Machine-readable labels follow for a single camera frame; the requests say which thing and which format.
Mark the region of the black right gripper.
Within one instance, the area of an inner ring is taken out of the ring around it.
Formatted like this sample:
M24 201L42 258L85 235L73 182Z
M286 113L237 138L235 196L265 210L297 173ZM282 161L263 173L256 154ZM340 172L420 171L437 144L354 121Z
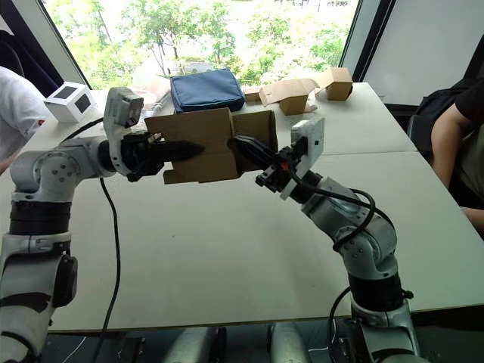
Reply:
M307 137L303 136L290 147L278 151L277 147L264 144L259 139L238 135L231 139L231 145L240 154L242 171L262 170L256 177L258 186L266 187L272 192L282 192L292 180L291 170L307 154Z

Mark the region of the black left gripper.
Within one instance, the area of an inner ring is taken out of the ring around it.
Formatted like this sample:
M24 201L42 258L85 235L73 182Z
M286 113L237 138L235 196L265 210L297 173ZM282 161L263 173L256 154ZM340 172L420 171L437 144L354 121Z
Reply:
M162 146L162 156L158 148ZM203 153L205 147L190 141L164 141L160 133L133 132L121 141L122 161L129 172L129 182L156 175L165 161L189 160Z

